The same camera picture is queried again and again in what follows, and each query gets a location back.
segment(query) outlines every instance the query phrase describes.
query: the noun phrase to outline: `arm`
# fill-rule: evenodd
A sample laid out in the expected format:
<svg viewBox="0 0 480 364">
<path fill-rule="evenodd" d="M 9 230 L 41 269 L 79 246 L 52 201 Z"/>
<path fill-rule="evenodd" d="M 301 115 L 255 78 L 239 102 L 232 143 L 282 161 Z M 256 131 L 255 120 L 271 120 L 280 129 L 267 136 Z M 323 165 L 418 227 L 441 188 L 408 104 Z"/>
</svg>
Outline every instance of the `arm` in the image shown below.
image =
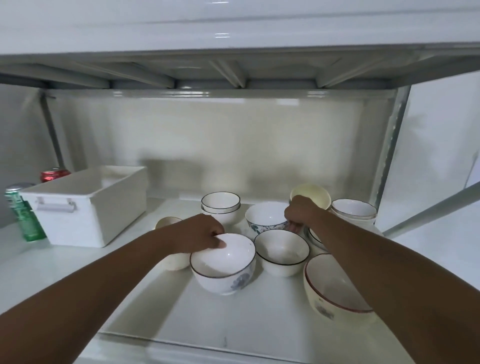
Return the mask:
<svg viewBox="0 0 480 364">
<path fill-rule="evenodd" d="M 480 292 L 424 256 L 293 198 L 285 217 L 305 224 L 417 364 L 480 357 Z"/>
<path fill-rule="evenodd" d="M 0 363 L 73 363 L 160 260 L 218 247 L 223 231 L 203 214 L 149 231 L 21 302 L 0 315 Z"/>
</svg>

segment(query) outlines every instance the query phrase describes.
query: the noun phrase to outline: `ceramic bowl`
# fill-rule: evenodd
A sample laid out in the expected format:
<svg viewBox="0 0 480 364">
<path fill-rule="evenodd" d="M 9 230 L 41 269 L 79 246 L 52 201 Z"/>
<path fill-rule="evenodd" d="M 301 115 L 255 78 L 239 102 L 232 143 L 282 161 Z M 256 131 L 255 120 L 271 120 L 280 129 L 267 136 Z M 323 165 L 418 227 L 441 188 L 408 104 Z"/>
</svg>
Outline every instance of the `ceramic bowl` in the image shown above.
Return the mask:
<svg viewBox="0 0 480 364">
<path fill-rule="evenodd" d="M 262 267 L 278 277 L 290 277 L 300 272 L 310 254 L 307 242 L 287 230 L 264 231 L 253 243 Z"/>
<path fill-rule="evenodd" d="M 232 192 L 212 192 L 202 197 L 202 209 L 213 214 L 225 214 L 240 207 L 240 196 Z"/>
<path fill-rule="evenodd" d="M 376 318 L 331 254 L 317 255 L 305 265 L 303 285 L 310 306 L 325 321 L 351 328 L 367 326 Z"/>
<path fill-rule="evenodd" d="M 315 234 L 312 229 L 305 228 L 305 235 L 307 236 L 308 241 L 311 242 L 315 248 L 317 248 L 317 254 L 328 252 L 327 248 L 325 248 L 325 245 L 322 244 L 317 234 Z"/>
<path fill-rule="evenodd" d="M 205 249 L 190 256 L 190 266 L 198 283 L 207 291 L 221 295 L 245 287 L 255 271 L 255 245 L 239 234 L 221 234 L 222 249 Z"/>
<path fill-rule="evenodd" d="M 310 198 L 318 207 L 327 210 L 332 203 L 332 198 L 326 189 L 312 183 L 304 183 L 295 187 L 290 192 L 290 201 L 293 196 L 302 195 Z"/>
<path fill-rule="evenodd" d="M 222 225 L 232 225 L 241 220 L 240 205 L 238 205 L 237 209 L 234 211 L 221 214 L 214 214 L 212 212 L 205 211 L 202 207 L 202 213 L 205 215 L 213 216 Z"/>
<path fill-rule="evenodd" d="M 160 229 L 164 226 L 175 224 L 176 222 L 181 221 L 180 218 L 175 218 L 169 216 L 166 218 L 160 219 L 155 225 L 155 229 Z M 163 258 L 160 263 L 158 263 L 165 270 L 180 270 L 189 266 L 190 264 L 190 254 L 188 253 L 178 253 L 171 254 Z"/>
<path fill-rule="evenodd" d="M 260 234 L 273 229 L 285 229 L 288 221 L 285 218 L 285 209 L 288 207 L 284 202 L 262 202 L 250 206 L 245 213 L 248 226 Z"/>
<path fill-rule="evenodd" d="M 332 210 L 340 217 L 368 220 L 371 223 L 374 223 L 377 217 L 377 209 L 372 205 L 348 198 L 341 198 L 332 202 Z"/>
</svg>

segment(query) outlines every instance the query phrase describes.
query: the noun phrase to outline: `can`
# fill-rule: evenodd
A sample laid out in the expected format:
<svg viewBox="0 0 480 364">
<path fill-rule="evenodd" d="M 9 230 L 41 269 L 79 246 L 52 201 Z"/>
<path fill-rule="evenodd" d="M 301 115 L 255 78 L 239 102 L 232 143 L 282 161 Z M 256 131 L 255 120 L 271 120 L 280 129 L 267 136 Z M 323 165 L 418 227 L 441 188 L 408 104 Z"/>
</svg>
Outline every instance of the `can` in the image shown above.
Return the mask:
<svg viewBox="0 0 480 364">
<path fill-rule="evenodd" d="M 70 171 L 63 170 L 60 167 L 53 167 L 50 170 L 45 170 L 40 173 L 40 181 L 42 183 L 56 180 L 57 178 L 68 176 Z"/>
<path fill-rule="evenodd" d="M 30 204 L 20 196 L 22 189 L 32 186 L 35 186 L 35 183 L 20 182 L 8 186 L 5 190 L 5 197 L 17 217 L 20 230 L 27 242 L 34 242 L 47 237 Z"/>
</svg>

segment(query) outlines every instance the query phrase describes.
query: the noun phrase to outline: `box handle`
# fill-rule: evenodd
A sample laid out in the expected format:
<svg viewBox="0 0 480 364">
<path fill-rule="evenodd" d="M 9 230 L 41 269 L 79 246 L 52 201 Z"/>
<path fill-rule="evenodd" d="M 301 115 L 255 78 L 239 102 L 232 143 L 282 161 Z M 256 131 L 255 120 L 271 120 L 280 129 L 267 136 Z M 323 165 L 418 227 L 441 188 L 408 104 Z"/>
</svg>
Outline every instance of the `box handle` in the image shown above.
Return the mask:
<svg viewBox="0 0 480 364">
<path fill-rule="evenodd" d="M 38 201 L 37 210 L 38 211 L 72 213 L 72 212 L 75 211 L 75 203 L 72 202 L 72 201 L 69 201 L 67 204 L 46 204 L 44 202 Z"/>
</svg>

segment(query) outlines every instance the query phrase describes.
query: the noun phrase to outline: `bowl with blue floral pattern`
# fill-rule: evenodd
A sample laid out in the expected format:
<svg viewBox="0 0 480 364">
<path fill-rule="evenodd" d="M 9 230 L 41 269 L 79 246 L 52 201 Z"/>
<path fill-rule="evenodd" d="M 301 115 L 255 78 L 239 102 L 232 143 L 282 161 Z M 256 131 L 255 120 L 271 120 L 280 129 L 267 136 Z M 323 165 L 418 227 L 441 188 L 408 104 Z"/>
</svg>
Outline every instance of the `bowl with blue floral pattern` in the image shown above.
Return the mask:
<svg viewBox="0 0 480 364">
<path fill-rule="evenodd" d="M 267 230 L 284 230 L 288 221 L 285 218 L 285 209 L 288 204 L 285 202 L 261 202 L 250 206 L 245 213 L 248 226 L 260 234 Z"/>
<path fill-rule="evenodd" d="M 205 249 L 190 255 L 197 282 L 207 291 L 227 295 L 244 288 L 255 271 L 255 245 L 239 234 L 220 234 L 224 248 Z"/>
</svg>

